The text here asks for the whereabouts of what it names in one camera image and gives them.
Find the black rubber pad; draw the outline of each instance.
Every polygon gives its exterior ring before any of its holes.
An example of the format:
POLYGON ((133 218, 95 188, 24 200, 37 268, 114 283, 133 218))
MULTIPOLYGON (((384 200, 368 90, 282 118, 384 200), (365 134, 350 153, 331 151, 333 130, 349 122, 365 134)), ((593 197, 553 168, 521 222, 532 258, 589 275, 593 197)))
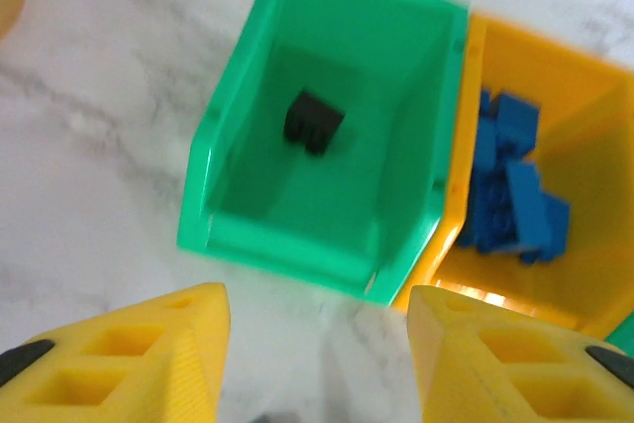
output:
POLYGON ((599 346, 590 346, 585 351, 607 371, 634 389, 634 359, 599 346))
POLYGON ((55 342, 41 340, 0 354, 0 386, 19 375, 53 347, 55 347, 55 342))

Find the marble countertop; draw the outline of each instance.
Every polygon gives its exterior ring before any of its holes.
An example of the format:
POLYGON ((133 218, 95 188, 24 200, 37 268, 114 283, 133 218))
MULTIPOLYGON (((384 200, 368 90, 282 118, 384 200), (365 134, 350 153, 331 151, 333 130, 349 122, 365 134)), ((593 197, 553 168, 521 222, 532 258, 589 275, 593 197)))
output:
MULTIPOLYGON (((634 0, 470 0, 634 64, 634 0)), ((27 0, 0 44, 0 349, 227 284, 219 421, 420 421, 402 316, 179 251, 188 148, 253 0, 27 0)))

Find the white marble surface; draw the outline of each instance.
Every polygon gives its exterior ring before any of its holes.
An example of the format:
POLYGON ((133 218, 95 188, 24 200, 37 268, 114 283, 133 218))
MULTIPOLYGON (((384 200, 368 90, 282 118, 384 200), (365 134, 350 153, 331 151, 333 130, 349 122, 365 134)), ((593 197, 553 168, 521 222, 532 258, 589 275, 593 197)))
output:
MULTIPOLYGON (((0 44, 0 349, 220 280, 220 421, 420 421, 401 316, 175 247, 189 142, 252 1, 27 1, 0 44)), ((470 1, 634 64, 634 0, 470 1)))

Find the blue lego brick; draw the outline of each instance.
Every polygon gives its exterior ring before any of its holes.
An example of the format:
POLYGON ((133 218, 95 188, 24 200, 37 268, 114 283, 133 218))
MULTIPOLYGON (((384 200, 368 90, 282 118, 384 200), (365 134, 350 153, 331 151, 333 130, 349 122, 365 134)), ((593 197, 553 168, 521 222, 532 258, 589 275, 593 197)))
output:
POLYGON ((493 101, 498 156, 521 159, 537 142, 539 109, 508 93, 502 93, 493 101))
POLYGON ((471 240, 481 253, 539 251, 551 243, 546 207, 533 164, 510 160, 505 167, 472 177, 471 240))
POLYGON ((549 245, 544 249, 521 255, 520 259, 527 264, 532 264, 535 261, 551 262, 566 252, 571 222, 571 206, 568 202, 549 193, 544 193, 543 198, 552 237, 549 245))
POLYGON ((492 171, 495 168, 496 152, 495 123, 492 119, 480 118, 475 137, 474 170, 492 171))
POLYGON ((481 116, 493 116, 490 91, 483 89, 479 94, 479 114, 481 116))

